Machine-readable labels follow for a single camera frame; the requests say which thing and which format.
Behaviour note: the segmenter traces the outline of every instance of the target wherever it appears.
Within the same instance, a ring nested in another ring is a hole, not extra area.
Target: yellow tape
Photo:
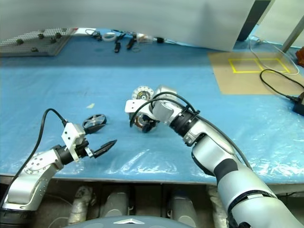
[[[275,60],[277,61],[279,64],[281,64],[281,66],[285,69],[285,71],[282,71],[282,73],[288,72],[290,73],[290,70],[284,65],[284,63],[278,59],[278,58],[261,58],[260,60]],[[233,61],[254,61],[256,63],[256,65],[261,69],[264,70],[263,66],[260,64],[258,58],[229,58],[228,62],[231,65],[231,68],[233,70],[233,73],[260,73],[260,71],[257,70],[252,70],[252,71],[237,71],[235,66],[233,65]]]

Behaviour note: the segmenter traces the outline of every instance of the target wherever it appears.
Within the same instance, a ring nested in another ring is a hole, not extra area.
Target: white board
[[[275,0],[254,35],[283,44],[304,15],[304,0]],[[304,46],[304,32],[292,46]]]
[[[254,0],[0,0],[0,40],[47,28],[135,31],[230,51]]]

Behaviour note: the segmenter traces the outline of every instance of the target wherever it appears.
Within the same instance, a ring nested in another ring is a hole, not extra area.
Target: gear
[[[142,123],[143,120],[143,114],[139,114],[138,116],[136,116],[134,124],[139,127],[139,128],[143,128],[143,126],[145,125],[144,123]]]
[[[140,86],[132,93],[132,99],[150,100],[152,99],[154,91],[147,86]]]

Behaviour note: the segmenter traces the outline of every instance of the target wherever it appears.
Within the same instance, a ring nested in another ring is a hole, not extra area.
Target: orange object
[[[295,55],[298,58],[298,65],[304,67],[304,47],[298,50]]]

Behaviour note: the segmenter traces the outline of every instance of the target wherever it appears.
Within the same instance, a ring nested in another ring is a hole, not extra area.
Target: black power adapter
[[[299,95],[298,100],[294,104],[293,111],[304,116],[304,92]]]

